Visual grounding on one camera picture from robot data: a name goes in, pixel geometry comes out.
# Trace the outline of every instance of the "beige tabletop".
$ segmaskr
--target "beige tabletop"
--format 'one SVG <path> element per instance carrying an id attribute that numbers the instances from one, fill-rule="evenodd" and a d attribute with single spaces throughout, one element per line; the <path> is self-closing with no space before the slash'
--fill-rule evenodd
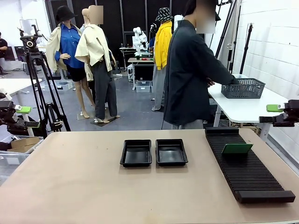
<path id="1" fill-rule="evenodd" d="M 241 136 L 285 190 L 299 177 L 249 129 Z M 189 163 L 156 166 L 156 139 L 182 138 Z M 151 139 L 150 168 L 123 168 L 123 142 Z M 1 224 L 293 223 L 288 204 L 239 204 L 204 130 L 52 133 L 0 187 Z"/>
<path id="2" fill-rule="evenodd" d="M 146 57 L 147 60 L 141 60 L 143 57 L 140 57 L 140 59 L 138 60 L 137 58 L 135 57 L 131 57 L 129 58 L 128 62 L 129 63 L 137 63 L 137 62 L 148 62 L 148 63 L 154 63 L 153 60 L 151 60 L 152 58 L 150 57 Z"/>

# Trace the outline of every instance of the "black slotted rack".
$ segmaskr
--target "black slotted rack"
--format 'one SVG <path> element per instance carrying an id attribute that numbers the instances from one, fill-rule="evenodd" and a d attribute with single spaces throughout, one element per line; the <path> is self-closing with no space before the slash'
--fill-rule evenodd
<path id="1" fill-rule="evenodd" d="M 207 128 L 206 139 L 237 201 L 240 203 L 292 203 L 295 195 L 284 190 L 250 150 L 247 154 L 223 155 L 226 144 L 246 143 L 238 128 Z"/>

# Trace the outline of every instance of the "person's hand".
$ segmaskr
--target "person's hand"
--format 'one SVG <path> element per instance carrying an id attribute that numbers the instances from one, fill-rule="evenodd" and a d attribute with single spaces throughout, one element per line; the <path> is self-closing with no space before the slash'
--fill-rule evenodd
<path id="1" fill-rule="evenodd" d="M 206 80 L 207 80 L 207 87 L 208 88 L 215 85 L 215 82 L 213 80 L 211 80 L 210 78 L 206 78 Z"/>
<path id="2" fill-rule="evenodd" d="M 69 54 L 67 54 L 67 53 L 64 53 L 64 54 L 61 54 L 61 55 L 60 55 L 60 58 L 61 58 L 61 59 L 70 59 L 71 56 L 70 56 Z"/>

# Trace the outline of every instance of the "dark jacket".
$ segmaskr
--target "dark jacket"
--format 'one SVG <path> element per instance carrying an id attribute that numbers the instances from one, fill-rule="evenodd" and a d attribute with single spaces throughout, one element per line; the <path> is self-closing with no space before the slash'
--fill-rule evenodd
<path id="1" fill-rule="evenodd" d="M 238 83 L 216 59 L 194 26 L 182 20 L 174 32 L 168 50 L 165 78 L 164 120 L 173 125 L 185 125 L 198 119 L 208 119 L 209 77 L 220 84 Z"/>

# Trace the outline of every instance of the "black plastic tray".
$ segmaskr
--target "black plastic tray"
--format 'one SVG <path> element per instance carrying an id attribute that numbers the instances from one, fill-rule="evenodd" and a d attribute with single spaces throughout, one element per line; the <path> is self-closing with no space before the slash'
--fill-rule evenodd
<path id="1" fill-rule="evenodd" d="M 148 167 L 152 163 L 150 140 L 125 140 L 121 165 L 124 167 Z"/>
<path id="2" fill-rule="evenodd" d="M 183 140 L 156 140 L 156 160 L 159 166 L 184 166 L 188 162 Z"/>

